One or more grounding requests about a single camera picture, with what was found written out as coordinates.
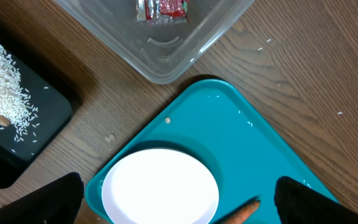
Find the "large pink plate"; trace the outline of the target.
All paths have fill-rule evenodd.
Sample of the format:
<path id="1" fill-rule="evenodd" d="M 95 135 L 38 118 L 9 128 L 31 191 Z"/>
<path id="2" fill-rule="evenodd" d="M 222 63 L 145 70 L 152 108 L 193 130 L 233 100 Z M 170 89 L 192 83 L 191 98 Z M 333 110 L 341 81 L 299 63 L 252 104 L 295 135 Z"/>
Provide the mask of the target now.
<path id="1" fill-rule="evenodd" d="M 209 169 L 173 149 L 146 149 L 119 160 L 102 186 L 113 223 L 209 223 L 219 189 Z"/>

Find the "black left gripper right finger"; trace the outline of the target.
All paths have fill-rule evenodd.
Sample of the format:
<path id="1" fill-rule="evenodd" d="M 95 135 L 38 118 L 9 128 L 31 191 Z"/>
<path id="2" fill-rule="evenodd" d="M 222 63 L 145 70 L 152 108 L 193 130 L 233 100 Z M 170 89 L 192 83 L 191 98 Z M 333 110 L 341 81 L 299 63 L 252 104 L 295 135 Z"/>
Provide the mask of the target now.
<path id="1" fill-rule="evenodd" d="M 277 180 L 274 202 L 282 224 L 358 224 L 358 213 L 287 176 Z"/>

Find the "orange carrot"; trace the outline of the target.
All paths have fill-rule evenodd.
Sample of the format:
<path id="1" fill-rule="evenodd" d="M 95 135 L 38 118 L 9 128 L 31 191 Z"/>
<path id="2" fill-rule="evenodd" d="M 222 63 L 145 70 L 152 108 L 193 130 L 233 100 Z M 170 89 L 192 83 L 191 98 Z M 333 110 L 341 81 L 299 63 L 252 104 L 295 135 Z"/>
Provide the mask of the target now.
<path id="1" fill-rule="evenodd" d="M 255 200 L 233 213 L 223 221 L 223 224 L 243 224 L 260 207 L 261 201 Z"/>

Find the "red snack wrapper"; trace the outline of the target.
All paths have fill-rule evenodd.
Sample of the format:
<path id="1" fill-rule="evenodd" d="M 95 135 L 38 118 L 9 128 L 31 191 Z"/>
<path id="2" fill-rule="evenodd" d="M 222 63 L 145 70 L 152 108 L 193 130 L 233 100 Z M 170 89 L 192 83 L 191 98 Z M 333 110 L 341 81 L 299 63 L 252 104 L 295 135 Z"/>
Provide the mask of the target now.
<path id="1" fill-rule="evenodd" d="M 149 24 L 187 22 L 188 0 L 136 0 L 136 21 Z"/>

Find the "rice and peanut scraps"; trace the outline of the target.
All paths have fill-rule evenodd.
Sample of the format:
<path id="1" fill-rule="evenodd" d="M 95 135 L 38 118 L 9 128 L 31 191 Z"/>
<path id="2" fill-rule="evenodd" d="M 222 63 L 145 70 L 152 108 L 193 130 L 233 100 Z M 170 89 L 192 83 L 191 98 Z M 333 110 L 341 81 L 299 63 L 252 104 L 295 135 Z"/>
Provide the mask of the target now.
<path id="1" fill-rule="evenodd" d="M 0 151 L 30 159 L 49 131 L 44 119 L 55 90 L 0 44 Z"/>

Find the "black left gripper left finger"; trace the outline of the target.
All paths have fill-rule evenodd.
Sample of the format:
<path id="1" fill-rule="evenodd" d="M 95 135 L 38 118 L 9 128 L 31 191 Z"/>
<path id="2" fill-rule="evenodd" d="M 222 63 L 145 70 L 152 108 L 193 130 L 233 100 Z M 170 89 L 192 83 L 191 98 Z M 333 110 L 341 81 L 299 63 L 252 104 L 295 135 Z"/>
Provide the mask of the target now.
<path id="1" fill-rule="evenodd" d="M 84 183 L 71 172 L 0 208 L 0 223 L 73 223 L 84 197 Z"/>

